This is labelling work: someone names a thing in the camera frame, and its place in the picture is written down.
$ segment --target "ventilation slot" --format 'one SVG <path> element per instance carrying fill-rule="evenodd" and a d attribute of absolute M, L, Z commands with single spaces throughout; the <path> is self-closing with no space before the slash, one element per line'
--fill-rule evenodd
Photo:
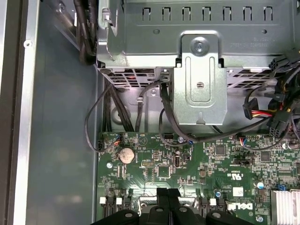
<path fill-rule="evenodd" d="M 191 21 L 191 7 L 182 7 L 182 20 Z"/>
<path fill-rule="evenodd" d="M 273 20 L 273 7 L 267 6 L 263 8 L 264 20 L 272 21 Z"/>
<path fill-rule="evenodd" d="M 251 21 L 252 20 L 252 7 L 251 6 L 243 7 L 243 14 L 244 14 L 244 21 Z"/>
<path fill-rule="evenodd" d="M 211 7 L 202 7 L 202 20 L 211 21 Z"/>
<path fill-rule="evenodd" d="M 232 14 L 231 14 L 231 7 L 223 7 L 223 21 L 231 21 Z"/>
<path fill-rule="evenodd" d="M 171 8 L 170 7 L 163 7 L 163 9 L 162 9 L 162 20 L 163 21 L 170 21 L 171 20 Z"/>
<path fill-rule="evenodd" d="M 151 8 L 142 8 L 142 20 L 143 21 L 151 20 Z"/>

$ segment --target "screw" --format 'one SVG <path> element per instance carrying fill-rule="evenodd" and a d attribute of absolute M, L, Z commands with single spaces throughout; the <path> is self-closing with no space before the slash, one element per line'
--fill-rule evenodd
<path fill-rule="evenodd" d="M 263 222 L 263 218 L 261 216 L 257 216 L 256 217 L 256 221 L 259 222 L 259 223 L 261 223 L 261 222 Z"/>
<path fill-rule="evenodd" d="M 214 218 L 221 218 L 221 214 L 220 214 L 220 213 L 217 213 L 217 212 L 214 212 L 214 213 L 212 214 L 212 216 L 213 216 Z"/>
<path fill-rule="evenodd" d="M 65 12 L 65 5 L 63 3 L 60 3 L 59 7 L 60 7 L 60 12 L 64 13 Z"/>
<path fill-rule="evenodd" d="M 199 53 L 202 52 L 202 43 L 201 42 L 199 42 L 199 41 L 195 42 L 194 47 L 197 52 L 199 52 Z"/>
<path fill-rule="evenodd" d="M 156 96 L 156 90 L 155 90 L 155 89 L 152 89 L 152 90 L 151 90 L 151 95 L 152 95 L 152 96 Z"/>
<path fill-rule="evenodd" d="M 186 211 L 187 211 L 187 208 L 181 207 L 181 208 L 179 208 L 179 211 L 180 211 L 180 212 L 186 212 Z"/>
<path fill-rule="evenodd" d="M 31 40 L 25 40 L 23 43 L 24 48 L 30 48 L 32 47 L 32 41 Z"/>
<path fill-rule="evenodd" d="M 184 142 L 184 138 L 183 138 L 183 137 L 178 137 L 178 138 L 177 138 L 177 141 L 178 141 L 179 143 L 183 143 L 183 142 Z"/>
<path fill-rule="evenodd" d="M 106 163 L 106 167 L 108 169 L 111 169 L 113 167 L 113 164 L 111 162 Z"/>

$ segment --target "integrated circuit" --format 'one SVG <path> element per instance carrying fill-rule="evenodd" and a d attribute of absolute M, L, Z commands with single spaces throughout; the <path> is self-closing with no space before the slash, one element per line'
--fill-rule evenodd
<path fill-rule="evenodd" d="M 216 155 L 217 156 L 224 156 L 225 150 L 226 150 L 225 145 L 216 145 Z"/>
<path fill-rule="evenodd" d="M 262 151 L 261 152 L 261 161 L 262 162 L 269 162 L 271 160 L 271 154 L 269 151 Z"/>
<path fill-rule="evenodd" d="M 157 176 L 159 178 L 169 178 L 170 177 L 170 167 L 166 165 L 160 165 L 157 168 Z"/>

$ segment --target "connector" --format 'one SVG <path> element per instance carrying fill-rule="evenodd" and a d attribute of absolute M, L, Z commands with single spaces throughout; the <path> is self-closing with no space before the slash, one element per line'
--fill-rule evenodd
<path fill-rule="evenodd" d="M 278 110 L 270 122 L 269 134 L 279 138 L 288 126 L 291 115 L 290 112 Z"/>
<path fill-rule="evenodd" d="M 295 68 L 298 65 L 298 61 L 300 61 L 300 50 L 293 49 L 286 54 L 273 59 L 269 64 L 269 68 L 272 72 L 276 71 L 283 73 Z"/>
<path fill-rule="evenodd" d="M 245 117 L 249 120 L 253 119 L 253 115 L 252 115 L 252 110 L 259 110 L 258 109 L 258 102 L 257 102 L 257 98 L 253 98 L 250 102 L 245 103 L 243 105 L 243 109 L 244 109 L 244 114 Z"/>
<path fill-rule="evenodd" d="M 283 102 L 285 100 L 285 94 L 283 93 L 265 93 L 265 97 L 272 98 L 277 102 Z"/>

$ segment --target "motherboard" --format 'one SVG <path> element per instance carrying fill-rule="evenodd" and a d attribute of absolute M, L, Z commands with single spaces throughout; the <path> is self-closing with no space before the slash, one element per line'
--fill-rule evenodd
<path fill-rule="evenodd" d="M 164 138 L 180 140 L 174 134 Z M 98 155 L 97 220 L 122 209 L 141 213 L 156 204 L 157 188 L 177 188 L 180 204 L 203 217 L 221 210 L 253 224 L 274 224 L 271 196 L 300 193 L 299 145 L 284 139 L 267 151 L 242 147 L 274 143 L 273 137 L 255 134 L 170 147 L 154 133 L 101 133 L 99 147 L 112 147 Z"/>

